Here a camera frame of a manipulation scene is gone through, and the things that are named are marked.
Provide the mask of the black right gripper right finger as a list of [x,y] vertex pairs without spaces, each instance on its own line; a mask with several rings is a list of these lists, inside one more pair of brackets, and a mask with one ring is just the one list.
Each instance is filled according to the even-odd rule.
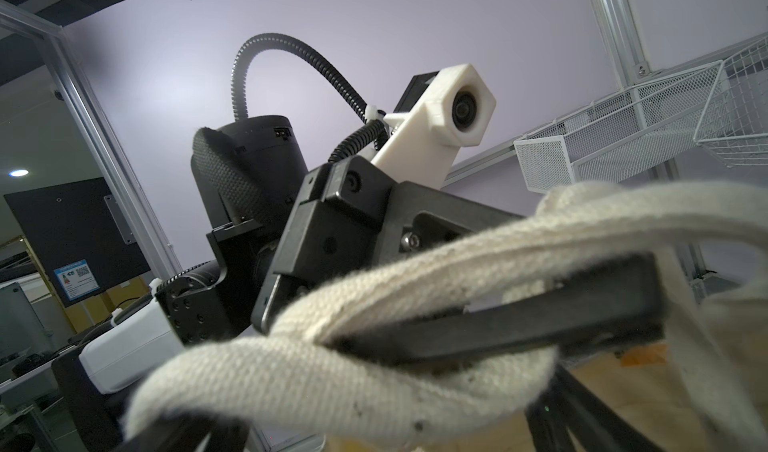
[[662,451],[561,365],[525,417],[537,451]]

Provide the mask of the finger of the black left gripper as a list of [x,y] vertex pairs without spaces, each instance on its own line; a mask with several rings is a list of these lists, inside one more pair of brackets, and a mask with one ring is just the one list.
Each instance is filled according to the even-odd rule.
[[426,369],[552,347],[566,356],[654,340],[665,315],[654,258],[635,255],[571,275],[545,293],[480,311],[356,332],[331,349],[366,362]]

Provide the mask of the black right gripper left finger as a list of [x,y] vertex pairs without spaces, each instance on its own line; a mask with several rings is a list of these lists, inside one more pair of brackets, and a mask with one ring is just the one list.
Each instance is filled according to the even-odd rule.
[[244,451],[249,426],[224,417],[182,415],[152,423],[114,451]]

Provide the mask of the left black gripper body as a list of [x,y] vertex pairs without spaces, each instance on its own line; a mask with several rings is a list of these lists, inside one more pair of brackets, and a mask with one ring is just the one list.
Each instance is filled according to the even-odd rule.
[[292,302],[323,283],[408,258],[515,214],[414,182],[354,156],[309,172],[254,306],[269,333]]

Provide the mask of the cream floral tote bag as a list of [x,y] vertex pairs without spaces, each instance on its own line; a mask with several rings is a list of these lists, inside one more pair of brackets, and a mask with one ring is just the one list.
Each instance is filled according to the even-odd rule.
[[531,404],[555,371],[552,346],[409,373],[346,357],[331,343],[499,293],[520,307],[554,279],[649,253],[669,304],[664,332],[693,409],[719,451],[763,451],[767,428],[721,343],[767,326],[767,276],[696,304],[673,251],[698,239],[767,248],[767,192],[738,182],[550,191],[536,214],[390,265],[349,273],[282,312],[266,336],[198,345],[138,388],[124,434],[182,416],[274,424],[410,448],[458,438]]

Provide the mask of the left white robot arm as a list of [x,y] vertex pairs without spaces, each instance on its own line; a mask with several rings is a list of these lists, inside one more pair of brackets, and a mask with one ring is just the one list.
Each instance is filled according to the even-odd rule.
[[[185,346],[230,339],[324,280],[405,259],[498,226],[507,212],[414,182],[359,156],[354,135],[328,164],[304,165],[283,116],[228,124],[194,143],[191,168],[214,228],[214,259],[157,285],[52,365],[85,447],[114,451],[139,380]],[[662,293],[649,255],[602,263],[540,298],[466,313],[447,306],[389,319],[331,343],[347,358],[426,366],[556,346],[574,355],[660,335]]]

